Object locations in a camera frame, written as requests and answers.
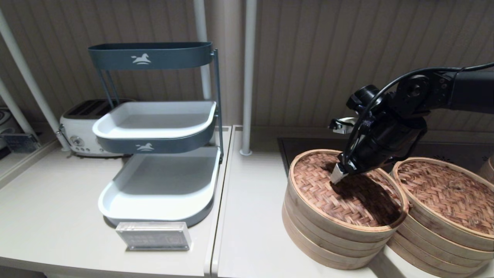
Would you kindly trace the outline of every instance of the wood paneled wall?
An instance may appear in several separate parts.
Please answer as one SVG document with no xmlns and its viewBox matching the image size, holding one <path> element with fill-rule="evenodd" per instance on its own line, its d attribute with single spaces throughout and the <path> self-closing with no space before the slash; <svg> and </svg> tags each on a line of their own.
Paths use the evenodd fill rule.
<svg viewBox="0 0 494 278">
<path fill-rule="evenodd" d="M 244 2 L 206 0 L 208 35 L 220 49 L 226 124 L 242 122 Z M 104 92 L 87 47 L 194 41 L 192 0 L 2 0 L 0 6 L 60 116 Z M 350 94 L 426 66 L 494 60 L 494 1 L 258 0 L 253 124 L 324 127 L 353 115 Z M 44 121 L 0 40 L 0 76 L 31 121 Z M 137 100 L 201 99 L 198 69 L 118 72 Z M 494 132 L 494 116 L 435 111 L 429 129 Z"/>
</svg>

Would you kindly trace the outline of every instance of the toaster knob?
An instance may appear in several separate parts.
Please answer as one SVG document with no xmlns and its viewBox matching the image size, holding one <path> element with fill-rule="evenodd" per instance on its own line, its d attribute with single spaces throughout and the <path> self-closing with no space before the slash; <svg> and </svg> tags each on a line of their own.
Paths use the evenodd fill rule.
<svg viewBox="0 0 494 278">
<path fill-rule="evenodd" d="M 72 144 L 74 144 L 74 145 L 76 145 L 78 147 L 84 147 L 84 140 L 82 140 L 78 136 L 72 136 L 72 137 L 70 137 L 70 141 L 72 142 Z"/>
</svg>

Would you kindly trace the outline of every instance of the white pole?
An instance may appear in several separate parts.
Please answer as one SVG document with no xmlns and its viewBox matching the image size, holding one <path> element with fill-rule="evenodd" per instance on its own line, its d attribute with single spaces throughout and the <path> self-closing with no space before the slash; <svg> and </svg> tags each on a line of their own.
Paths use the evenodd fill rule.
<svg viewBox="0 0 494 278">
<path fill-rule="evenodd" d="M 204 7 L 204 0 L 194 0 L 194 14 L 196 16 L 197 37 L 200 42 L 207 42 L 206 9 Z M 201 67 L 201 80 L 203 82 L 204 99 L 211 99 L 209 64 Z"/>
<path fill-rule="evenodd" d="M 257 0 L 247 0 L 246 6 L 246 52 L 244 66 L 244 130 L 242 132 L 241 155 L 251 155 L 250 125 L 252 117 L 252 86 L 254 82 L 254 48 Z"/>
<path fill-rule="evenodd" d="M 53 111 L 51 111 L 50 107 L 48 106 L 48 103 L 46 102 L 46 99 L 44 98 L 43 94 L 41 93 L 41 90 L 38 84 L 36 83 L 36 80 L 34 79 L 31 70 L 29 69 L 26 59 L 24 59 L 21 49 L 19 48 L 19 45 L 17 45 L 14 35 L 12 34 L 12 31 L 10 30 L 7 21 L 3 16 L 3 12 L 1 8 L 0 8 L 0 33 L 3 37 L 3 40 L 5 41 L 5 44 L 7 45 L 8 50 L 10 51 L 10 54 L 12 54 L 12 57 L 14 58 L 14 61 L 17 64 L 17 67 L 19 68 L 19 71 L 22 74 L 22 77 L 24 77 L 26 84 L 31 90 L 34 99 L 40 106 L 43 115 L 50 124 L 51 129 L 53 129 L 53 132 L 57 134 L 58 140 L 62 144 L 62 150 L 63 151 L 70 150 L 68 143 L 62 138 L 60 134 L 58 134 L 59 122 L 55 117 L 55 115 L 53 114 Z"/>
<path fill-rule="evenodd" d="M 7 87 L 5 86 L 5 83 L 1 78 L 0 78 L 0 96 L 2 97 L 3 101 L 7 105 L 8 109 L 14 116 L 19 126 L 22 128 L 22 131 L 24 131 L 24 133 L 27 134 L 32 134 L 37 141 L 40 141 L 38 136 L 36 135 L 36 132 L 28 123 L 26 117 L 24 117 L 24 114 L 22 114 L 21 109 L 19 108 L 19 106 L 17 106 L 17 103 L 15 103 L 14 99 L 12 98 L 12 95 L 7 90 Z"/>
</svg>

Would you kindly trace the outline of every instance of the white tray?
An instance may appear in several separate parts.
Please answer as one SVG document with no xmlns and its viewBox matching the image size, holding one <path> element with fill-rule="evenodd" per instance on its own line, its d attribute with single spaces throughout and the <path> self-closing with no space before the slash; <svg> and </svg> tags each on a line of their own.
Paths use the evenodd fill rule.
<svg viewBox="0 0 494 278">
<path fill-rule="evenodd" d="M 219 157 L 216 146 L 180 154 L 134 155 L 101 193 L 99 210 L 114 225 L 122 221 L 195 225 L 212 207 Z"/>
<path fill-rule="evenodd" d="M 215 101 L 126 102 L 101 117 L 93 132 L 107 139 L 171 139 L 205 130 Z"/>
</svg>

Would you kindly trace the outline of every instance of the robotic arm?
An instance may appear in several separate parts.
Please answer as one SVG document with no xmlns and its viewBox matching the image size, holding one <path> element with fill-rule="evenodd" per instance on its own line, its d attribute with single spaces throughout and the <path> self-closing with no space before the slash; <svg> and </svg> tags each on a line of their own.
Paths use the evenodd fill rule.
<svg viewBox="0 0 494 278">
<path fill-rule="evenodd" d="M 331 175 L 333 183 L 407 159 L 427 132 L 423 117 L 430 110 L 494 114 L 494 72 L 477 72 L 493 66 L 420 69 L 400 76 L 382 90 L 367 85 L 356 91 L 346 106 L 359 118 L 333 119 L 329 126 L 337 133 L 351 132 Z M 395 84 L 396 92 L 386 93 Z"/>
</svg>

